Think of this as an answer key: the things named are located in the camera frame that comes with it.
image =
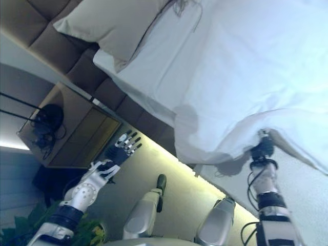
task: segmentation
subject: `upholstered headboard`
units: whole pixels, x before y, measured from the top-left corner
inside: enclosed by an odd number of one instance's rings
[[[1,0],[2,32],[174,154],[173,129],[126,96],[93,64],[98,45],[60,34],[53,28],[55,21],[68,15],[81,1]]]

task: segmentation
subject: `white robot limb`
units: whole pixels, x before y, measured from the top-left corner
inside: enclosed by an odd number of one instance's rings
[[[142,144],[135,146],[140,138],[133,140],[137,134],[129,136],[131,132],[123,134],[114,146],[109,147],[106,156],[110,159],[91,163],[88,172],[65,194],[64,201],[49,221],[39,228],[28,246],[46,245],[46,242],[54,245],[69,244],[76,226],[87,207],[95,202],[99,190],[119,171],[119,166],[141,147]]]
[[[260,222],[256,223],[256,239],[260,246],[302,246],[304,243],[294,227],[289,210],[277,184],[278,164],[268,159],[274,152],[272,140],[266,131],[260,132],[261,143],[251,150],[250,167],[254,176],[247,195],[251,202],[251,186],[256,192]]]
[[[28,246],[63,245],[68,244],[87,207],[91,205],[98,191],[113,177],[129,156],[141,145],[135,147],[137,140],[132,140],[136,134],[129,136],[131,131],[122,135],[114,146],[107,151],[110,160],[92,164],[90,170],[83,176],[77,186],[70,189],[65,200],[60,203],[50,220],[44,223]],[[276,181],[277,164],[267,159],[273,153],[273,145],[267,134],[262,142],[251,150],[253,162],[251,170],[254,179],[249,184],[257,193],[260,222],[257,224],[258,246],[303,245],[290,214],[279,192]],[[165,189],[162,185],[148,192],[134,207],[124,226],[124,238],[121,241],[110,242],[110,246],[224,246],[228,243],[230,229],[233,224],[235,202],[226,197],[218,201],[209,212],[204,222],[199,226],[194,242],[170,238],[151,238],[156,212],[161,211],[162,195]]]

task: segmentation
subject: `wire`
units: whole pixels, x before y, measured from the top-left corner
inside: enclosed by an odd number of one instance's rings
[[[250,201],[250,203],[251,203],[251,205],[252,205],[252,207],[256,210],[256,211],[258,211],[258,208],[254,205],[254,203],[251,201],[251,198],[250,198],[250,193],[251,193],[251,186],[252,186],[252,184],[254,183],[254,181],[265,171],[267,169],[267,166],[265,166],[262,170],[261,170],[261,172],[259,172],[254,178],[253,178],[253,180],[249,183],[249,185],[248,185],[248,188],[247,188],[247,198],[248,198],[248,200]]]
[[[253,174],[253,172],[251,172],[248,177],[247,177],[247,184],[250,185],[250,177]],[[253,192],[251,191],[251,196],[252,198],[257,202],[257,199],[255,198],[255,196],[253,195]]]
[[[31,234],[34,234],[35,232],[29,232],[29,233],[25,233],[25,234],[22,234],[20,236],[17,236],[17,237],[14,237],[12,238],[10,241],[8,241],[5,246],[9,246],[12,242],[15,242],[15,245],[16,245],[16,240],[18,239],[21,239],[22,237],[26,237],[27,235],[31,235]]]
[[[249,243],[249,241],[251,240],[252,236],[255,234],[256,232],[256,228],[252,231],[252,233],[248,236],[246,242],[244,243],[244,246],[247,246],[247,244]]]
[[[245,224],[243,227],[242,227],[242,229],[241,229],[241,231],[240,231],[240,239],[241,239],[241,242],[242,242],[242,244],[243,245],[245,245],[245,242],[244,242],[244,238],[243,238],[243,236],[242,236],[242,233],[244,232],[244,230],[246,229],[246,227],[248,227],[248,226],[250,226],[250,225],[252,225],[252,224],[257,224],[258,222],[249,222],[249,223],[247,223],[247,224]]]
[[[68,191],[68,187],[69,187],[69,185],[71,185],[71,184],[72,184],[74,181],[76,181],[78,178],[81,179],[82,176],[83,176],[83,175],[80,175],[80,176],[77,176],[77,177],[73,178],[72,180],[70,180],[70,181],[65,185],[65,187],[64,187],[64,189],[63,189],[63,199],[64,199],[64,197],[65,197],[66,192]]]

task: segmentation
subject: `bed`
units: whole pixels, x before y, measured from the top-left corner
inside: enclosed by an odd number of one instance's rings
[[[94,63],[174,128],[179,160],[204,165],[202,177],[254,214],[241,188],[245,155],[269,129],[295,223],[308,245],[325,245],[328,210],[315,207],[328,199],[328,4],[199,2],[182,17],[169,9],[122,71],[101,49]],[[220,174],[221,164],[235,173]]]

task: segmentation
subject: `green leaves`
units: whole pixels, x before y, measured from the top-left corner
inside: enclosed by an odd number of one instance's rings
[[[45,209],[42,204],[36,205],[27,218],[15,217],[16,228],[2,229],[0,235],[1,245],[15,246],[16,243],[26,245],[33,234],[46,222],[55,212],[60,201]],[[72,246],[89,246],[98,245],[103,241],[104,234],[96,231],[95,228],[100,224],[97,220],[88,220],[85,214],[78,224],[74,237],[72,238]]]
[[[32,231],[32,228],[29,225],[29,221],[24,217],[15,217],[15,236],[18,237],[20,235],[27,234]]]
[[[44,218],[44,214],[45,214],[46,210],[44,208],[43,205],[41,205],[40,203],[36,205],[36,207],[32,210],[32,212],[30,213],[30,215],[28,216],[27,220],[29,222],[29,225],[31,227],[33,227],[34,229],[39,228],[40,224],[42,224],[43,218]]]
[[[14,228],[6,228],[2,229],[1,233],[1,245],[6,245],[12,238],[15,237],[15,229]]]

